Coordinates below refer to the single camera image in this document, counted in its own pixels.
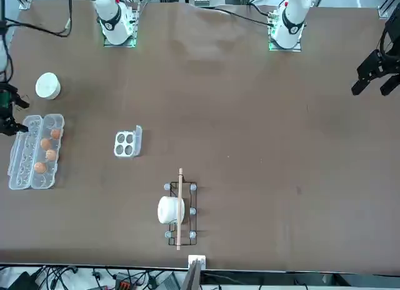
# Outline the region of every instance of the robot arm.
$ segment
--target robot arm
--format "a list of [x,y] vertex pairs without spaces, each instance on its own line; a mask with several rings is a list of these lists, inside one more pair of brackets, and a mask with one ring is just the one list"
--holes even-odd
[[132,7],[115,0],[91,0],[100,18],[102,32],[113,45],[120,45],[133,34]]
[[304,20],[313,0],[289,0],[287,6],[279,8],[279,22],[272,38],[284,49],[297,45]]
[[[393,45],[385,52],[384,40],[389,35]],[[400,84],[400,4],[385,23],[379,49],[375,49],[357,68],[358,81],[351,88],[353,95],[359,95],[368,84],[387,74],[394,74],[382,86],[381,94],[389,95]]]

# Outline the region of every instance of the floor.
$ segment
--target floor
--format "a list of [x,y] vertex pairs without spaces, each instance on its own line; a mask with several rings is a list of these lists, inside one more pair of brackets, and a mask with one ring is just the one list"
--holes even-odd
[[[37,271],[39,268],[38,267],[13,267],[13,268],[6,268],[2,271],[0,271],[0,288],[8,288],[18,277],[21,273],[26,271],[30,275],[33,274],[35,271]],[[99,285],[101,287],[107,287],[103,289],[113,289],[115,286],[115,281],[114,279],[110,276],[110,274],[117,274],[117,273],[128,273],[125,269],[110,269],[109,273],[105,269],[96,269],[96,272],[100,276]],[[130,270],[129,271],[131,276],[136,275],[137,278],[142,276],[143,271],[141,270]],[[170,276],[171,271],[165,271],[165,272],[159,272],[159,271],[154,271],[151,273],[151,276],[157,276],[156,282],[157,285],[160,286],[160,284]],[[182,286],[184,279],[186,277],[186,272],[174,272],[175,278],[177,283],[179,284],[179,287]],[[385,281],[383,280],[384,278],[381,279],[376,279],[374,282],[374,277],[370,276],[369,279],[366,279],[365,277],[359,277],[358,275],[351,276],[353,279],[357,279],[358,282],[352,282],[350,281],[351,285],[357,285],[356,287],[340,287],[340,290],[395,290],[395,289],[400,289],[398,288],[398,282],[390,282],[390,281]],[[47,284],[45,282],[46,278],[46,270],[43,274],[40,274],[39,277],[36,279],[36,284],[42,286],[40,287],[41,290],[44,289],[50,289],[51,287],[51,281],[52,278],[49,278],[49,288],[47,288]],[[147,280],[148,276],[145,276],[145,279],[140,278],[139,281],[137,282],[138,284],[143,284],[143,286],[137,286],[135,289],[137,290],[145,290],[146,285],[148,283]],[[62,275],[62,280],[63,283],[65,284],[66,288],[63,288],[63,285],[59,282],[54,290],[95,290],[98,289],[98,284],[93,276],[93,270],[91,268],[79,268],[76,274],[73,274],[71,271],[68,271]],[[333,288],[331,286],[323,286],[326,281],[308,281],[307,283],[314,283],[318,284],[320,286],[310,286],[309,284],[304,287],[306,284],[302,284],[302,282],[299,282],[299,286],[263,286],[260,287],[258,285],[251,285],[251,286],[245,286],[245,285],[237,285],[233,284],[233,282],[227,280],[227,284],[223,284],[221,286],[222,290],[332,290]],[[271,285],[274,284],[274,281],[263,281],[265,285]],[[202,285],[201,286],[202,290],[217,290],[218,285],[216,284],[209,284],[209,285]]]

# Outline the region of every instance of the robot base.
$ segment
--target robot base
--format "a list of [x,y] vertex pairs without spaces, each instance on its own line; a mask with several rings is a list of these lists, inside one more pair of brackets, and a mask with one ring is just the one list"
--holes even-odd
[[279,10],[274,10],[274,12],[272,13],[274,16],[272,18],[268,18],[268,23],[272,23],[274,25],[274,27],[268,27],[268,50],[269,51],[297,51],[297,52],[301,52],[301,33],[303,32],[303,29],[305,28],[306,24],[304,24],[304,26],[301,29],[301,31],[299,31],[300,37],[299,37],[299,41],[297,42],[296,46],[294,46],[294,47],[292,47],[290,49],[282,48],[274,40],[274,34],[276,32],[276,26],[279,24],[279,18],[280,18],[280,16],[282,16],[283,9],[284,8],[281,7]]
[[120,2],[121,11],[122,11],[122,18],[117,25],[116,29],[119,29],[123,39],[126,39],[123,43],[115,45],[111,43],[107,39],[107,30],[103,27],[103,35],[104,35],[104,47],[105,48],[134,48],[136,47],[138,41],[138,23],[139,23],[139,15],[140,15],[140,7],[141,3],[138,2],[137,8],[133,9],[131,6],[125,6],[123,3]]

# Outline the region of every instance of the white cup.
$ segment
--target white cup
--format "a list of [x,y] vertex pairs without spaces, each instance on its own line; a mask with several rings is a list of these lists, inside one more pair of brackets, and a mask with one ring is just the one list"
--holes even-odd
[[[183,221],[184,213],[185,213],[185,203],[183,199],[181,201],[181,222]],[[163,196],[158,203],[158,220],[160,223],[169,224],[169,223],[177,223],[178,218],[178,198],[177,197],[169,197]]]
[[36,94],[40,98],[54,99],[61,90],[60,82],[54,73],[42,74],[36,81]]

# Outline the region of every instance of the egg carton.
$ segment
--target egg carton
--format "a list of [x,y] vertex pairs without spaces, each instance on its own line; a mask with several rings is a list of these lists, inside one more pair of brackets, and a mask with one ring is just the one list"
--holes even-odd
[[[55,183],[64,118],[61,114],[48,114],[43,118],[40,115],[31,115],[27,116],[22,124],[28,127],[28,132],[18,132],[12,146],[8,167],[9,188],[50,188]],[[53,129],[60,130],[59,139],[51,137]],[[43,138],[49,139],[51,149],[56,151],[56,159],[53,161],[46,159],[46,151],[40,146]],[[37,162],[45,165],[44,173],[39,174],[34,170],[34,164]]]
[[142,127],[135,131],[119,131],[115,135],[114,154],[119,158],[132,158],[140,154],[142,145]]

